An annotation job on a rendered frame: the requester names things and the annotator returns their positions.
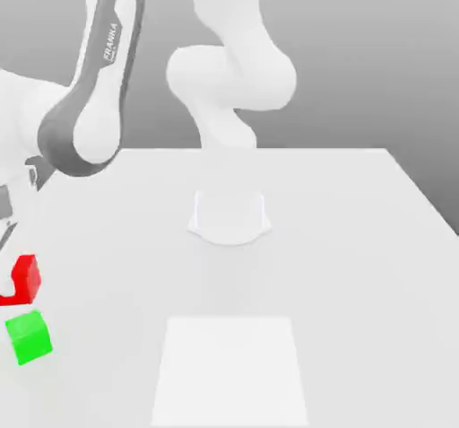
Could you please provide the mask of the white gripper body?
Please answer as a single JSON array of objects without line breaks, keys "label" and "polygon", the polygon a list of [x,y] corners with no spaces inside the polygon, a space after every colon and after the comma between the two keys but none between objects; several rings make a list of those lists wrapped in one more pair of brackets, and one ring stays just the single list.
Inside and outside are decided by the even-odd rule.
[{"label": "white gripper body", "polygon": [[17,258],[20,243],[18,223],[0,220],[0,280],[6,280]]}]

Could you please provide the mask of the small green cube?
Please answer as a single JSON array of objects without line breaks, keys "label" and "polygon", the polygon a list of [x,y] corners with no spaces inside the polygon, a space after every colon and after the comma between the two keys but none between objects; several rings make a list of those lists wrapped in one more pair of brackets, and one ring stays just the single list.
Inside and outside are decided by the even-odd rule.
[{"label": "small green cube", "polygon": [[39,310],[32,310],[5,322],[17,363],[24,365],[53,351],[48,326]]}]

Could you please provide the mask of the small red cube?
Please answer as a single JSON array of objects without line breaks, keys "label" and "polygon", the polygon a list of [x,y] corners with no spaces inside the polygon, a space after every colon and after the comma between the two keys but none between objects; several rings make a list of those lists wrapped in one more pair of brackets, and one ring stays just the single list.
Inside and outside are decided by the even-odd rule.
[{"label": "small red cube", "polygon": [[14,294],[0,295],[0,306],[32,304],[41,285],[38,261],[33,254],[20,255],[11,272]]}]

